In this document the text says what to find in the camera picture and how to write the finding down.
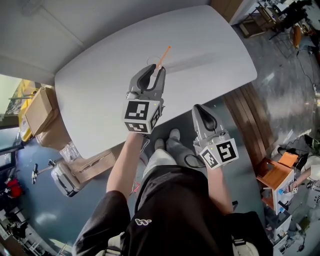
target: floor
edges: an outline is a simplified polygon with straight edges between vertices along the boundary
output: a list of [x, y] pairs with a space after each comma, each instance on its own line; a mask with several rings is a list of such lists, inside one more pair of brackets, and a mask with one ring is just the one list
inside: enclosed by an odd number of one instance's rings
[[[268, 38], [269, 35], [265, 34], [243, 39], [243, 43], [258, 73], [253, 86], [266, 108], [274, 135], [283, 142], [291, 129], [292, 135], [288, 140], [312, 127], [314, 92], [308, 78], [303, 75], [296, 57], [286, 59], [274, 42], [269, 41]], [[311, 66], [307, 51], [301, 52], [299, 58], [306, 72], [310, 73]], [[263, 220], [263, 206], [258, 184], [241, 135], [221, 98], [214, 99], [206, 105], [220, 117], [225, 117], [223, 124], [236, 141], [239, 159], [224, 167], [232, 200], [237, 200], [239, 203], [236, 211], [240, 213], [256, 211]], [[158, 126], [152, 134], [152, 141], [156, 138], [165, 139], [172, 128], [180, 129], [182, 143], [192, 149], [196, 134], [191, 112]], [[147, 147], [147, 155], [151, 155], [152, 148], [153, 143]], [[34, 164], [38, 163], [39, 169], [42, 169], [47, 166], [49, 158], [59, 157], [59, 153], [55, 150], [42, 148], [32, 140], [25, 149], [18, 152], [17, 165], [20, 169], [18, 178], [26, 189], [26, 195], [22, 200], [23, 213], [29, 218], [32, 227], [56, 251], [61, 244], [72, 244], [75, 241], [86, 220], [104, 195], [109, 176], [108, 171], [99, 175], [72, 198], [62, 195], [53, 183], [49, 171], [41, 174], [36, 184], [32, 185], [31, 172]], [[133, 208], [133, 198], [128, 205], [130, 209]]]

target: black t-shirt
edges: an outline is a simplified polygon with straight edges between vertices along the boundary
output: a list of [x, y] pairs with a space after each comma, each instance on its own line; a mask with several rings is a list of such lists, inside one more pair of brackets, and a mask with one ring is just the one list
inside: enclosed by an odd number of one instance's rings
[[[263, 247], [265, 253], [260, 255], [272, 255], [258, 215], [250, 212], [223, 216], [209, 198], [207, 178], [194, 169], [156, 166], [145, 178], [135, 209], [138, 210], [130, 219], [124, 195], [107, 192], [83, 227], [73, 254], [95, 255], [106, 249], [110, 238], [125, 232], [125, 256], [234, 255], [232, 235], [246, 237], [258, 250]], [[247, 229], [243, 222], [250, 222], [254, 236], [262, 233], [264, 244], [248, 239], [245, 231], [233, 231], [239, 225], [239, 229]]]

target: sneaker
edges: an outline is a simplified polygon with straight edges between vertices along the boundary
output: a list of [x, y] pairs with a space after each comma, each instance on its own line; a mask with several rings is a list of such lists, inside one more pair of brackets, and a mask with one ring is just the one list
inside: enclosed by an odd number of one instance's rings
[[179, 131], [179, 129], [172, 129], [170, 131], [169, 138], [176, 138], [178, 141], [180, 141], [180, 131]]
[[165, 141], [162, 138], [158, 138], [154, 143], [154, 151], [166, 150]]

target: brown cardboard box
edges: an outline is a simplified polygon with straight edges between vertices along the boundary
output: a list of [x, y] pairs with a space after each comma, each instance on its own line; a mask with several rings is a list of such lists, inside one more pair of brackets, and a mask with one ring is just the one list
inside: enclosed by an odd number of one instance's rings
[[73, 162], [66, 164], [77, 180], [84, 183], [113, 167], [115, 163], [116, 159], [111, 150], [106, 150], [89, 159], [78, 157]]
[[57, 117], [35, 138], [42, 147], [58, 151], [62, 150], [71, 141], [59, 111]]
[[55, 91], [41, 87], [24, 114], [32, 134], [34, 136], [40, 134], [59, 114]]
[[211, 6], [229, 22], [235, 15], [243, 0], [211, 0]]

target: white table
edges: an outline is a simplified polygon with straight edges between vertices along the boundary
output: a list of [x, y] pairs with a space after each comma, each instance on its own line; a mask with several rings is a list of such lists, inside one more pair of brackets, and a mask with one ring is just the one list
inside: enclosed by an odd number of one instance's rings
[[149, 57], [161, 57], [168, 46], [166, 107], [157, 125], [257, 78], [245, 46], [210, 6], [175, 10], [126, 27], [55, 76], [61, 115], [82, 157], [125, 141], [128, 131], [121, 116], [129, 82]]

